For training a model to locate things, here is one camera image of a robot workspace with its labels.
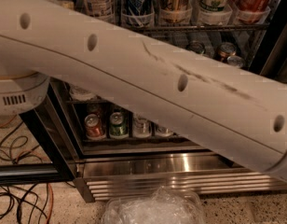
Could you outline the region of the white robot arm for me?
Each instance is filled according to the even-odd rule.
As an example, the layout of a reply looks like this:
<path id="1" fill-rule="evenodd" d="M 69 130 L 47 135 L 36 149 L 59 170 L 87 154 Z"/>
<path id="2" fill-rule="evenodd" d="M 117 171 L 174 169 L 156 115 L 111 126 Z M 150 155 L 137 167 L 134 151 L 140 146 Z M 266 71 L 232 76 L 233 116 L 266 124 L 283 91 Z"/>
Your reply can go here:
<path id="1" fill-rule="evenodd" d="M 45 0 L 0 0 L 0 115 L 52 78 L 287 182 L 287 85 Z"/>

